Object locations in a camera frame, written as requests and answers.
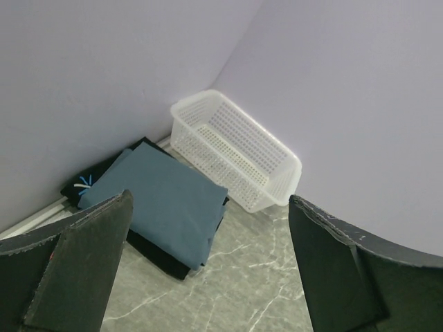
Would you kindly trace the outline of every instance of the lavender wall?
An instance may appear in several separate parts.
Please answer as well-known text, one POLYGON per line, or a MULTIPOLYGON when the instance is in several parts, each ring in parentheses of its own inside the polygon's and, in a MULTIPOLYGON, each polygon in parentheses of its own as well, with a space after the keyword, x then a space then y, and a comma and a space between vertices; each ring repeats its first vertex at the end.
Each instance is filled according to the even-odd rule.
POLYGON ((303 163, 298 194, 443 255, 443 3, 266 0, 213 88, 303 163))
POLYGON ((262 0, 0 3, 0 231, 211 85, 262 0))

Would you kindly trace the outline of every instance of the fabric stack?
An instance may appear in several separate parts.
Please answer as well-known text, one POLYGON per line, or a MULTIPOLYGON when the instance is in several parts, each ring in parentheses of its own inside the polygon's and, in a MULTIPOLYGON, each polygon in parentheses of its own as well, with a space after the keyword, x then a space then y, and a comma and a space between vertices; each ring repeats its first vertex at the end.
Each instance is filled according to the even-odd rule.
POLYGON ((184 279, 208 260, 228 190, 147 143, 104 162, 94 183, 94 169, 77 177, 87 183, 80 186, 85 188, 78 192, 78 207, 130 190, 134 213, 128 242, 169 275, 184 279))

